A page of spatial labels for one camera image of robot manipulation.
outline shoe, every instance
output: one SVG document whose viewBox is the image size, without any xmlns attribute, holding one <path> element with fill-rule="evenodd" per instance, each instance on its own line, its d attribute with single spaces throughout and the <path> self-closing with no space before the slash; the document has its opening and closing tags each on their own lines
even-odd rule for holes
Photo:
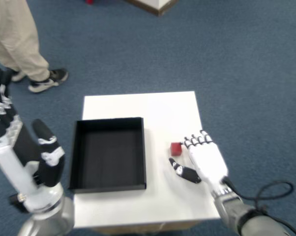
<svg viewBox="0 0 296 236">
<path fill-rule="evenodd" d="M 11 81 L 13 82 L 19 82 L 21 81 L 24 77 L 26 76 L 26 74 L 22 71 L 14 71 L 12 70 L 12 77 L 11 77 Z"/>
<path fill-rule="evenodd" d="M 59 86 L 65 80 L 67 80 L 68 72 L 65 69 L 51 70 L 50 77 L 44 81 L 33 81 L 30 80 L 28 89 L 31 92 L 43 92 L 53 86 Z"/>
</svg>

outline beige pants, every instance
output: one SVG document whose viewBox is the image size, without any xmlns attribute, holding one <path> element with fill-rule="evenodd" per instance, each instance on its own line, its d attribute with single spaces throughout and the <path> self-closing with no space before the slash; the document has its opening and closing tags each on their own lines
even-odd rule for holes
<svg viewBox="0 0 296 236">
<path fill-rule="evenodd" d="M 0 63 L 35 81 L 50 75 L 26 0 L 0 0 Z"/>
</svg>

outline black tray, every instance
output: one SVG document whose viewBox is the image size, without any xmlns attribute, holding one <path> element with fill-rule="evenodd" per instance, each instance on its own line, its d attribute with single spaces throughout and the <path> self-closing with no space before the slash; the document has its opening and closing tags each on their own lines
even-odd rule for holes
<svg viewBox="0 0 296 236">
<path fill-rule="evenodd" d="M 74 193 L 146 189 L 143 118 L 77 121 L 69 189 Z"/>
</svg>

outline white table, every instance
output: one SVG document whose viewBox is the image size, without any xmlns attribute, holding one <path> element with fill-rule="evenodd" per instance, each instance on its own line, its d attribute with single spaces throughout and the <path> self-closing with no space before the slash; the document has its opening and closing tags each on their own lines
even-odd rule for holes
<svg viewBox="0 0 296 236">
<path fill-rule="evenodd" d="M 195 93 L 85 96 L 83 119 L 143 117 L 147 189 L 75 194 L 75 228 L 103 228 L 218 218 L 206 184 L 178 177 L 170 143 L 201 129 Z M 178 163 L 192 167 L 183 149 Z"/>
</svg>

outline metal robot arm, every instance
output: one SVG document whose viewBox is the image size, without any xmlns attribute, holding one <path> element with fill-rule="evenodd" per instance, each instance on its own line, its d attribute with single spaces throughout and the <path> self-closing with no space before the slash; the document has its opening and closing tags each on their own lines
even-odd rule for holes
<svg viewBox="0 0 296 236">
<path fill-rule="evenodd" d="M 195 170 L 181 166 L 172 158 L 169 159 L 171 165 L 180 177 L 194 183 L 201 179 L 208 185 L 217 211 L 228 228 L 241 236 L 289 236 L 273 218 L 244 204 L 241 197 L 225 184 L 228 168 L 207 132 L 201 130 L 191 138 L 185 137 L 183 143 Z"/>
<path fill-rule="evenodd" d="M 0 168 L 17 191 L 10 203 L 33 213 L 18 235 L 63 235 L 74 224 L 73 203 L 60 183 L 64 151 L 38 119 L 32 124 L 38 144 L 32 140 L 9 97 L 11 77 L 0 70 Z"/>
</svg>

